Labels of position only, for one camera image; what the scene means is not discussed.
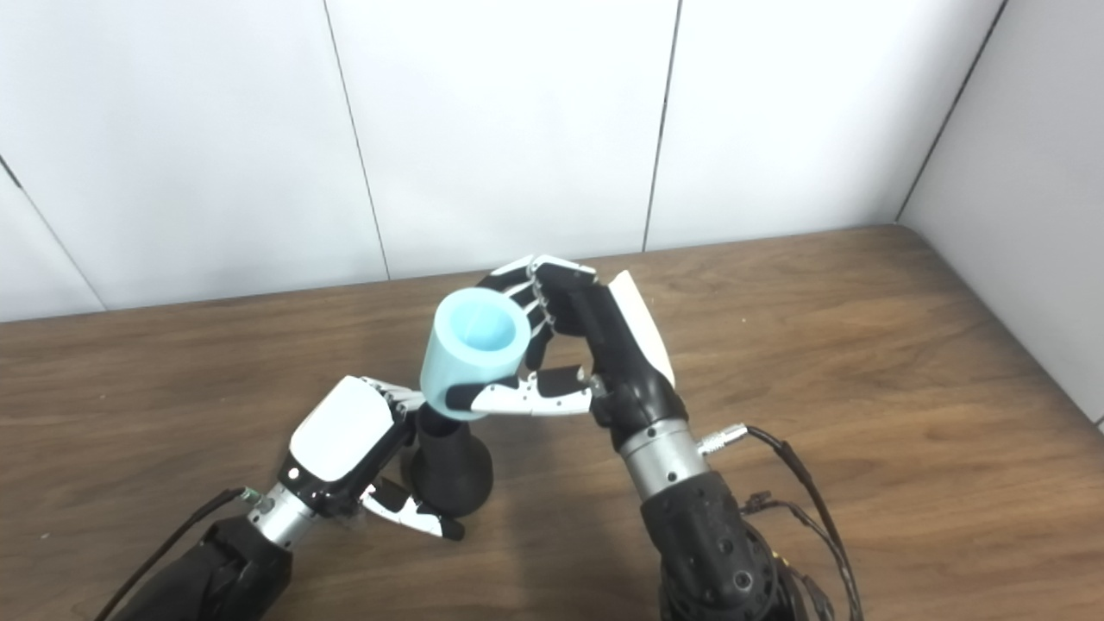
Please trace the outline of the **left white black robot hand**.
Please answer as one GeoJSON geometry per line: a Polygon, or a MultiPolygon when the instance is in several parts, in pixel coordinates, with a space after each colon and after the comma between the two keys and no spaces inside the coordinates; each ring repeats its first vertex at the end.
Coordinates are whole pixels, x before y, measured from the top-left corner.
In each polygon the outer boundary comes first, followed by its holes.
{"type": "Polygon", "coordinates": [[[279,484],[265,506],[251,512],[253,526],[291,550],[314,523],[374,515],[399,526],[459,543],[461,523],[382,477],[382,471],[417,435],[421,392],[374,378],[347,376],[291,433],[279,484]]]}

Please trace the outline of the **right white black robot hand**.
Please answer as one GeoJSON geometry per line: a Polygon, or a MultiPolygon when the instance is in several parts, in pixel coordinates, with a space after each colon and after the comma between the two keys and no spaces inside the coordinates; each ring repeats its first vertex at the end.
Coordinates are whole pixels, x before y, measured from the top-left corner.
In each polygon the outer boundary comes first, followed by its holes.
{"type": "Polygon", "coordinates": [[[630,271],[602,280],[587,265],[530,254],[489,272],[480,287],[522,310],[529,340],[519,370],[447,386],[450,410],[591,413],[614,448],[654,423],[687,419],[662,335],[630,271]]]}

